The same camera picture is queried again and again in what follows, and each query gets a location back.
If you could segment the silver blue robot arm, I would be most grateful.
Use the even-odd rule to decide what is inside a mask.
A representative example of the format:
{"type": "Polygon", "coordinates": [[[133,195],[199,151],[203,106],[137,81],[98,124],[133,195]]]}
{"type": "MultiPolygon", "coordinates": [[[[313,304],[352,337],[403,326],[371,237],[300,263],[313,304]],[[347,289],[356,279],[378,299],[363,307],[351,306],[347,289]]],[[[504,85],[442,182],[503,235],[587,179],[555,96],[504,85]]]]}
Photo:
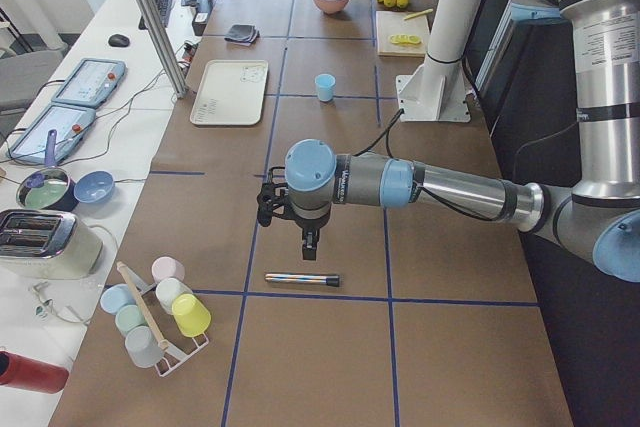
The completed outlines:
{"type": "Polygon", "coordinates": [[[280,217],[316,255],[338,204],[431,203],[510,223],[599,271],[639,279],[639,0],[509,0],[514,46],[481,99],[500,174],[483,177],[377,154],[294,144],[276,196],[280,217]]]}

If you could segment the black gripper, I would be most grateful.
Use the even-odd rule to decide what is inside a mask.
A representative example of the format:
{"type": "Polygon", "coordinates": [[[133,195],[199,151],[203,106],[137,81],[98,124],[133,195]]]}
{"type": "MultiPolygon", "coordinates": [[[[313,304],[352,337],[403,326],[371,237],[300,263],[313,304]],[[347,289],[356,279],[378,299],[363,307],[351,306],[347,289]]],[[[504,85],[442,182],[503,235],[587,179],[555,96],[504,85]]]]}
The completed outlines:
{"type": "Polygon", "coordinates": [[[302,257],[305,261],[317,259],[317,244],[320,240],[321,223],[305,223],[302,227],[302,257]]]}

